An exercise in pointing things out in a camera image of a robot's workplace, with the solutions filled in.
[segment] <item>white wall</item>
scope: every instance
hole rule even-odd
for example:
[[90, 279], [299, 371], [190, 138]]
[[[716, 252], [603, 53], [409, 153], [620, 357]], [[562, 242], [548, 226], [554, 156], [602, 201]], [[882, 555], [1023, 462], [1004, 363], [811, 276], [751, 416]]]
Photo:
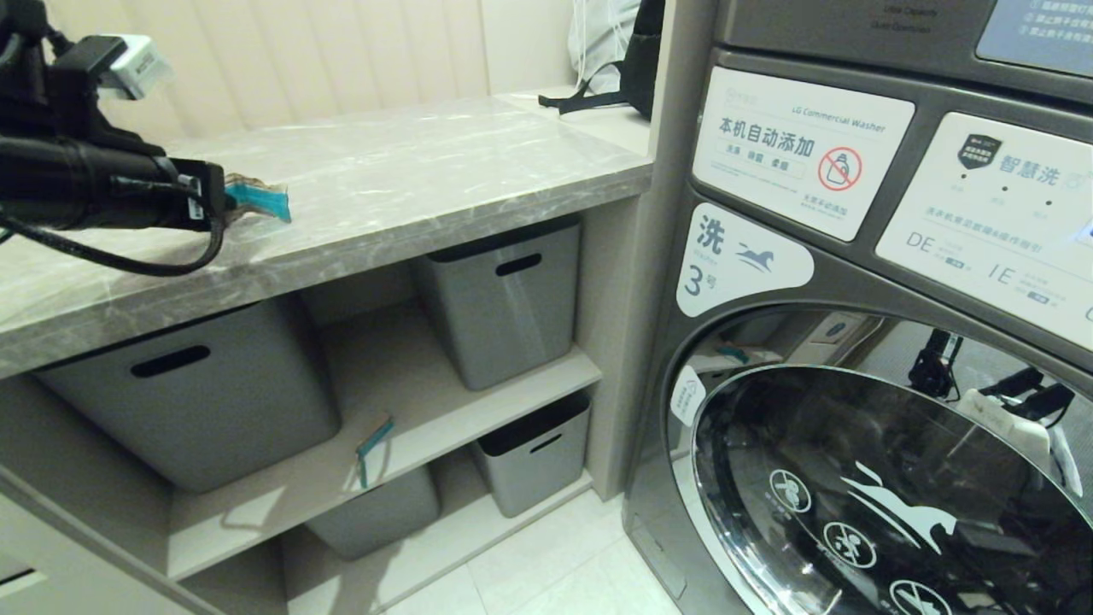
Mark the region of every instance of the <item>white wall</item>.
[[490, 91], [573, 83], [566, 38], [572, 0], [481, 0]]
[[73, 40], [153, 37], [175, 81], [144, 100], [102, 105], [111, 121], [152, 142], [489, 90], [478, 0], [46, 3], [51, 23]]

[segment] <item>front-load washer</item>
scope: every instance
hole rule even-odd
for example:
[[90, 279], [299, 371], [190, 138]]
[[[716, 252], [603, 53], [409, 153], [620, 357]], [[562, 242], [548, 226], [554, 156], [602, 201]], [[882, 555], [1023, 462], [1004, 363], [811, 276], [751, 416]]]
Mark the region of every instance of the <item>front-load washer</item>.
[[1093, 3], [1016, 4], [722, 10], [624, 511], [684, 615], [1093, 613], [1093, 74], [1032, 31]]

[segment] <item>white tiled floor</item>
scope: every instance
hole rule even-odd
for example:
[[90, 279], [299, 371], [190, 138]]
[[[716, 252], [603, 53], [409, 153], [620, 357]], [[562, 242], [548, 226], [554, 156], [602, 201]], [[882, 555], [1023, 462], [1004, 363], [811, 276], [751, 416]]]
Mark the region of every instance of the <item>white tiled floor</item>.
[[621, 516], [586, 492], [386, 615], [679, 615]]

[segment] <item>washer sticker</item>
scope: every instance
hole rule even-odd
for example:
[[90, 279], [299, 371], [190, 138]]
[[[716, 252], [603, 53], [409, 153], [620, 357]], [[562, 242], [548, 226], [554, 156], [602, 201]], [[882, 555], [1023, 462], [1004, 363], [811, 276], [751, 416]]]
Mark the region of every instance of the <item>washer sticker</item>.
[[694, 425], [694, 417], [698, 414], [698, 409], [705, 399], [706, 388], [698, 379], [698, 374], [691, 366], [683, 366], [679, 378], [675, 379], [675, 387], [672, 388], [670, 404], [672, 414], [683, 422], [683, 425], [691, 427]]
[[861, 179], [861, 156], [850, 147], [835, 147], [820, 159], [820, 182], [828, 190], [841, 192]]
[[788, 470], [776, 470], [771, 473], [771, 490], [783, 506], [794, 512], [808, 512], [812, 508], [812, 494], [804, 482]]
[[823, 527], [823, 542], [839, 561], [855, 568], [872, 568], [877, 564], [877, 547], [856, 528], [838, 521]]
[[694, 176], [849, 240], [914, 114], [908, 100], [715, 67]]
[[1093, 351], [1093, 144], [948, 114], [877, 253]]
[[953, 615], [938, 592], [916, 581], [895, 581], [889, 587], [889, 595], [904, 615]]
[[[907, 539], [910, 544], [922, 548], [919, 542], [922, 541], [930, 545], [935, 553], [941, 555], [941, 547], [933, 540], [933, 529], [941, 527], [947, 534], [952, 536], [956, 529], [956, 518], [939, 508], [908, 505], [895, 492], [884, 486], [880, 475], [861, 462], [854, 463], [875, 485], [866, 485], [842, 476], [843, 483], [857, 489], [857, 492], [849, 492], [850, 497], [875, 512], [893, 530], [903, 534], [903, 537]], [[910, 532], [917, 534], [918, 540], [912, 536]]]
[[804, 246], [715, 204], [691, 215], [675, 301], [687, 317], [759, 292], [797, 287], [815, 270]]

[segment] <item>gray washer body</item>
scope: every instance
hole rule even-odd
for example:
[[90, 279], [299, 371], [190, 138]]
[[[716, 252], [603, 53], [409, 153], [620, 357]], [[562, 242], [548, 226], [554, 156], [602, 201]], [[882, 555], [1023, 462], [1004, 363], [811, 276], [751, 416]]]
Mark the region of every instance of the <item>gray washer body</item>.
[[[734, 48], [943, 75], [1082, 104], [1093, 100], [1093, 80], [990, 61], [977, 55], [995, 7], [1007, 2], [1025, 5], [1007, 11], [1032, 10], [1024, 0], [727, 0], [720, 4], [714, 36], [719, 44]], [[1013, 47], [1026, 42], [1042, 46], [1053, 43], [1046, 38], [1019, 38]], [[1089, 49], [1088, 45], [1079, 45], [1054, 50], [1066, 55]]]
[[[809, 4], [815, 7], [815, 10], [828, 7], [826, 2]], [[808, 14], [808, 10], [787, 13], [785, 19], [788, 21], [785, 23], [790, 25], [786, 27], [799, 23], [806, 19], [802, 15]], [[743, 24], [749, 22], [742, 12], [737, 13], [733, 19], [737, 23], [726, 26], [730, 34], [722, 33], [722, 36], [739, 42], [745, 36]], [[784, 37], [779, 38], [777, 33], [772, 33], [772, 24], [752, 26], [754, 29], [747, 36], [750, 36], [749, 42], [755, 43], [755, 47], [772, 47], [774, 44], [771, 40], [790, 46]], [[767, 43], [757, 43], [762, 36], [769, 37]], [[846, 54], [849, 52], [842, 56], [813, 54], [814, 48], [822, 51], [823, 45], [813, 47], [808, 40], [801, 42], [799, 47], [813, 56], [847, 57]], [[801, 49], [786, 48], [794, 52]], [[939, 58], [927, 57], [921, 67], [932, 70], [938, 62]], [[959, 72], [960, 63], [960, 58], [955, 58], [952, 67], [939, 72]], [[647, 390], [639, 409], [642, 425], [626, 489], [624, 525], [635, 546], [684, 615], [751, 612], [741, 598], [742, 594], [738, 593], [719, 570], [703, 543], [684, 504], [684, 487], [672, 465], [678, 461], [673, 454], [690, 454], [685, 447], [682, 452], [678, 449], [681, 425], [669, 411], [677, 375], [692, 357], [696, 345], [713, 332], [736, 322], [744, 322], [767, 310], [802, 306], [890, 316], [979, 341], [1051, 375], [1080, 395], [1093, 395], [1093, 354], [1070, 341], [1003, 314], [990, 304], [943, 286], [916, 271], [884, 261], [874, 252], [878, 240], [945, 113], [976, 115], [1086, 141], [1093, 134], [1093, 118], [1088, 114], [1068, 111], [1065, 105], [1060, 108], [1033, 105], [976, 91], [972, 86], [962, 88], [951, 83], [892, 76], [867, 69], [836, 67], [804, 59], [791, 60], [762, 52], [715, 49], [712, 66], [912, 100], [916, 105], [916, 111], [853, 241], [833, 238], [693, 178], [691, 186], [680, 196], [668, 264], [669, 276], [660, 298]], [[1023, 83], [1022, 79], [1015, 79], [1015, 83], [1020, 85]], [[1065, 88], [1068, 82], [1070, 81], [1059, 79], [1053, 82], [1051, 87], [1041, 91], [1058, 91]], [[695, 318], [686, 317], [677, 304], [675, 285], [684, 250], [687, 248], [692, 212], [701, 202], [731, 210], [804, 246], [814, 259], [814, 275], [799, 287], [761, 292], [729, 300]], [[1085, 438], [1093, 433], [1093, 416], [1088, 412], [1071, 413], [1066, 423]], [[1081, 447], [1081, 450], [1074, 451], [1074, 456], [1079, 458], [1083, 476], [1090, 478], [1093, 477], [1093, 446], [1088, 439], [1083, 439]], [[1089, 481], [1085, 483], [1084, 497], [1072, 494], [1069, 496], [1074, 508], [1081, 510], [1085, 519], [1090, 519], [1093, 516], [1093, 498]]]

